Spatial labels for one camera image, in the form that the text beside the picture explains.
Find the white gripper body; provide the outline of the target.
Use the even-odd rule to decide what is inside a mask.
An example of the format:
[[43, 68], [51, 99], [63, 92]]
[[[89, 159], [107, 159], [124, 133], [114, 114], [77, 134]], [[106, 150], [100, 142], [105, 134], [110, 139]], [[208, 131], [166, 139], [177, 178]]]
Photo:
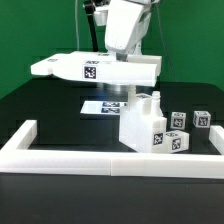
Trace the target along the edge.
[[151, 18], [151, 0], [111, 0], [105, 48], [116, 57], [141, 55], [141, 42]]

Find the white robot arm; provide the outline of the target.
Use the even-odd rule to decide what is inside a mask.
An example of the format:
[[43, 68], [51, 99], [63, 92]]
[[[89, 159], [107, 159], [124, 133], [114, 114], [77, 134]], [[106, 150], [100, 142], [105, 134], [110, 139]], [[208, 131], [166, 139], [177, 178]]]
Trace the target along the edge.
[[143, 55], [151, 7], [159, 0], [103, 0], [95, 3], [94, 18], [105, 26], [108, 56], [100, 59], [97, 80], [110, 84], [154, 86], [161, 71], [161, 56]]

